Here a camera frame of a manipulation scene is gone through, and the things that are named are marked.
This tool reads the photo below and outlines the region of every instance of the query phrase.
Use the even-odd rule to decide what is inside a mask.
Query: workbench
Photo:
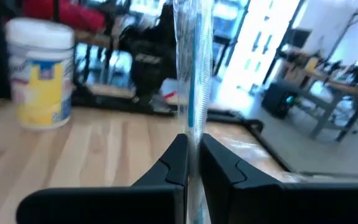
[[[0,224],[15,223],[19,202],[39,189],[133,184],[180,132],[173,117],[79,107],[60,128],[29,131],[0,100]],[[243,126],[208,122],[206,132],[236,153],[256,147],[264,156],[249,162],[280,179],[284,169]]]
[[[336,109],[337,104],[342,101],[345,95],[351,95],[358,97],[358,87],[350,86],[347,83],[338,82],[333,80],[328,75],[317,72],[317,71],[309,71],[301,67],[297,67],[290,62],[285,62],[285,66],[288,68],[288,72],[285,75],[284,79],[280,82],[283,83],[290,91],[305,97],[307,100],[312,101],[316,104],[317,107],[322,108],[324,110],[323,115],[315,117],[309,111],[307,112],[309,115],[315,117],[318,120],[317,125],[313,128],[310,137],[312,139],[316,138],[316,136],[323,130],[323,128],[331,128],[331,129],[340,129],[341,132],[337,136],[336,140],[341,141],[346,134],[351,130],[353,125],[358,120],[358,107],[356,108],[354,114],[348,120],[345,126],[336,126],[329,122],[329,118],[332,113]],[[302,86],[304,83],[304,79],[309,78],[306,86]],[[336,93],[333,96],[331,102],[324,101],[317,96],[312,95],[309,90],[311,85],[315,80],[322,81],[325,86],[330,86]]]

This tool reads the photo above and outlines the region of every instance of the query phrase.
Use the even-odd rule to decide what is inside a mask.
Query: wall
[[[312,30],[303,50],[327,56],[357,8],[358,0],[306,0],[293,25]]]

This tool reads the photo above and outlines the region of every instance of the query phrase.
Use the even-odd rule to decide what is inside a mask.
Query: plastic packaging
[[[38,19],[18,18],[6,25],[13,101],[21,126],[50,129],[71,112],[74,31]]]
[[[306,179],[299,174],[277,171],[278,167],[275,167],[275,161],[265,151],[265,149],[258,144],[245,142],[243,139],[238,139],[236,136],[230,136],[227,134],[223,137],[217,138],[217,140],[241,159],[247,161],[249,164],[281,182],[294,183],[306,181]]]
[[[206,121],[212,74],[213,1],[174,0],[177,40],[179,120],[190,140],[188,216],[203,223],[203,186],[198,170],[201,135]]]

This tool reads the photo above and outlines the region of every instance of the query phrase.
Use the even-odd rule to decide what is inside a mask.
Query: wooden table
[[[133,184],[179,130],[175,118],[74,108],[66,125],[29,131],[17,123],[14,105],[0,100],[0,224],[15,223],[19,202],[39,189]],[[206,132],[230,149],[259,146],[233,124],[208,123]],[[282,171],[267,154],[251,164],[273,176]]]
[[[285,66],[289,70],[288,75],[286,75],[286,77],[284,78],[285,81],[292,83],[291,80],[295,80],[295,84],[299,86],[300,80],[303,80],[305,77],[309,77],[312,79],[312,83],[313,80],[323,81],[326,86],[330,86],[332,89],[337,90],[337,93],[334,94],[333,100],[330,103],[328,103],[327,106],[322,106],[322,108],[324,108],[324,114],[320,117],[317,125],[313,128],[310,134],[310,137],[312,139],[314,139],[321,132],[321,130],[326,126],[326,124],[332,126],[332,124],[328,122],[328,119],[331,117],[332,113],[336,109],[336,105],[342,100],[344,95],[352,95],[358,97],[358,87],[356,86],[350,86],[346,83],[338,82],[330,78],[328,75],[318,71],[309,71],[300,67],[295,67],[294,69],[295,65],[290,62],[285,62]],[[346,125],[341,126],[339,128],[341,132],[338,134],[336,141],[342,141],[342,139],[348,134],[348,132],[356,124],[357,120],[358,120],[358,107],[355,109],[354,114],[350,117]]]
[[[110,36],[94,34],[83,30],[75,30],[74,36],[77,42],[97,45],[107,49],[110,48]]]

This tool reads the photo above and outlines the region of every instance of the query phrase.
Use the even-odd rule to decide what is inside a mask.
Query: gray floor
[[[265,123],[263,137],[296,171],[358,174],[358,134],[349,134],[337,143],[334,138],[339,131],[324,130],[317,140],[312,140],[308,133],[316,121],[307,114],[291,111],[289,118],[279,120],[261,108],[260,97],[250,98],[252,106],[242,112],[247,118]]]

